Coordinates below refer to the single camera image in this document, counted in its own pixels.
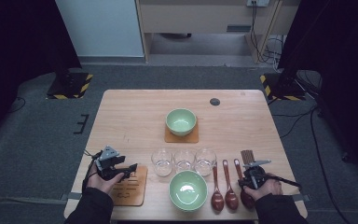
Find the wooden coaster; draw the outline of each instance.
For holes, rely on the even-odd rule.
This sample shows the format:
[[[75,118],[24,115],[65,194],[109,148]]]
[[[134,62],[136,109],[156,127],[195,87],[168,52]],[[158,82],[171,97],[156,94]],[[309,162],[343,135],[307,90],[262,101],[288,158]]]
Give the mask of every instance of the wooden coaster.
[[[171,133],[167,125],[165,125],[165,142],[167,143],[198,143],[199,142],[199,121],[193,131],[185,136],[176,136]]]
[[[111,195],[115,206],[140,206],[144,203],[147,167],[138,166],[130,178],[113,186]]]

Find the tripod base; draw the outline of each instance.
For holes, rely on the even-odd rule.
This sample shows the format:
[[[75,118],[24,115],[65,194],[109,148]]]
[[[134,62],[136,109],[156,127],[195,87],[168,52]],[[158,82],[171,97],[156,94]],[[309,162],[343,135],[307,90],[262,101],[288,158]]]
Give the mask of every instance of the tripod base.
[[[269,100],[305,100],[305,92],[296,82],[280,85],[280,76],[278,73],[266,73],[260,77]]]
[[[48,90],[48,99],[81,98],[91,82],[92,75],[88,73],[70,73],[62,81],[62,77],[56,76]]]

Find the wooden spoon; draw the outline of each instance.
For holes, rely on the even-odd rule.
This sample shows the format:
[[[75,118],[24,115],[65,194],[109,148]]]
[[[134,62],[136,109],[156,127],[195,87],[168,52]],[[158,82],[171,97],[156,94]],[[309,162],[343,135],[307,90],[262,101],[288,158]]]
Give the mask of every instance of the wooden spoon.
[[[234,190],[232,190],[230,185],[227,160],[223,160],[223,168],[225,170],[225,176],[227,182],[227,193],[225,196],[226,204],[228,208],[232,210],[237,210],[239,202],[238,202],[237,195],[235,194]]]
[[[243,179],[240,161],[235,159],[234,164],[235,164],[235,168],[237,169],[238,178]],[[241,202],[246,208],[252,209],[255,207],[255,200],[249,194],[245,193],[245,190],[243,188],[241,188],[240,198],[241,198]]]
[[[221,212],[225,206],[225,201],[223,200],[223,195],[220,193],[219,187],[217,186],[217,164],[213,167],[213,179],[214,193],[212,195],[211,204],[214,210]]]

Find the clear drinking glass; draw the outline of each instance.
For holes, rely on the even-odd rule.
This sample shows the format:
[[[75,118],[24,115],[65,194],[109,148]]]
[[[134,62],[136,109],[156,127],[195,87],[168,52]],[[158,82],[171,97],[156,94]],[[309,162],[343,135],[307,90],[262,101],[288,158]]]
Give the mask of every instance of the clear drinking glass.
[[[166,176],[172,171],[172,153],[166,148],[160,148],[152,154],[153,168],[157,175]]]
[[[175,163],[176,173],[192,170],[194,167],[195,155],[189,149],[179,149],[173,156],[173,162]]]
[[[216,165],[216,154],[208,149],[199,149],[196,153],[195,170],[199,175],[209,175]]]

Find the green ceramic bowl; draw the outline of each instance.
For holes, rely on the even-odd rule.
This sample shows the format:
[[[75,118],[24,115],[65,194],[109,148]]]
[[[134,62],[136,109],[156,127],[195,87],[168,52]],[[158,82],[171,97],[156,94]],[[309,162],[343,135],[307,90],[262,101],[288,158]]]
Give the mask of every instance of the green ceramic bowl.
[[[177,136],[185,136],[193,131],[197,123],[197,117],[189,109],[178,108],[167,115],[165,123],[171,133]]]
[[[170,198],[176,207],[191,212],[202,207],[208,197],[208,187],[202,176],[194,171],[176,174],[170,182]]]

